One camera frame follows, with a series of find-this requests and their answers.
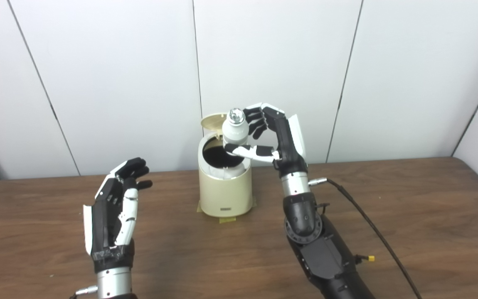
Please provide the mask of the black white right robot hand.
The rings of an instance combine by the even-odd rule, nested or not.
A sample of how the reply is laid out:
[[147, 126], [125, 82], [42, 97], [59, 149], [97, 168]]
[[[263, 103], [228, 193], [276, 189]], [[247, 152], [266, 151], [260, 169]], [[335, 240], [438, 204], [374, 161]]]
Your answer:
[[[258, 140], [265, 131], [276, 135], [277, 146], [249, 145], [249, 137]], [[233, 108], [222, 124], [223, 148], [227, 154], [253, 161], [271, 163], [279, 176], [307, 172], [306, 149], [296, 114], [271, 104], [258, 103], [244, 109]]]

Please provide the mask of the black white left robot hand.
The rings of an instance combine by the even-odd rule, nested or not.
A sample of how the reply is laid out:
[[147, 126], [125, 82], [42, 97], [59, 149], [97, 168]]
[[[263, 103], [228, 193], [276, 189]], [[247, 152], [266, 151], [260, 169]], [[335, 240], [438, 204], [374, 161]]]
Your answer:
[[121, 163], [104, 178], [94, 204], [83, 206], [85, 249], [95, 273], [133, 267], [139, 191], [153, 185], [151, 180], [138, 179], [149, 172], [140, 157]]

